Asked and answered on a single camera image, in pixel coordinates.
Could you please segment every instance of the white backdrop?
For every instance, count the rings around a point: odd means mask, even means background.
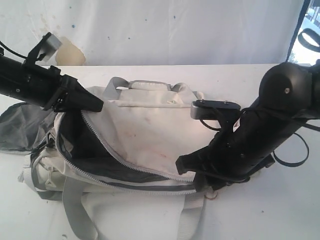
[[[0,40],[26,55],[50,31],[58,65],[280,63],[303,2],[0,0]]]

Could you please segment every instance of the white table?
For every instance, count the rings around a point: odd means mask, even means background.
[[[66,66],[65,74],[85,86],[106,86],[114,76],[128,81],[184,82],[208,99],[229,100],[247,107],[258,96],[264,73],[273,65],[176,65],[176,66]],[[17,100],[0,95],[0,112]],[[215,200],[207,200],[196,240],[317,240],[320,236],[320,133],[301,129],[310,147],[309,160],[298,168],[274,164],[247,183],[223,188]],[[289,139],[279,149],[284,160],[299,161],[305,147]],[[17,177],[23,157],[0,155],[0,239],[77,239],[67,222],[62,204],[41,200]],[[145,206],[152,209],[152,204]],[[144,231],[153,239],[152,222]],[[161,225],[159,231],[166,231]],[[139,232],[132,240],[144,239]]]

